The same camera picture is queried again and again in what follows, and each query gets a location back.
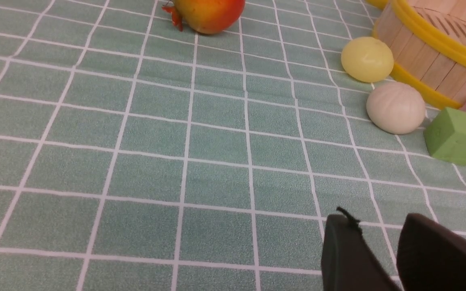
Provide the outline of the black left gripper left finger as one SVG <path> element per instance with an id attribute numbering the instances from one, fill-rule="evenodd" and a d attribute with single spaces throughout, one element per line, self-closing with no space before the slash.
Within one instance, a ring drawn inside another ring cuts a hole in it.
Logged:
<path id="1" fill-rule="evenodd" d="M 337 207 L 329 214 L 322 246 L 324 291 L 399 291 L 379 260 L 368 247 L 360 220 Z"/>

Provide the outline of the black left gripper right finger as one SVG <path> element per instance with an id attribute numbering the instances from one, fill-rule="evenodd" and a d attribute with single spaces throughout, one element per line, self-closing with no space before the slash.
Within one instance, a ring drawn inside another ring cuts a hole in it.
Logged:
<path id="1" fill-rule="evenodd" d="M 396 267 L 406 291 L 466 291 L 466 239 L 422 214 L 409 213 Z"/>

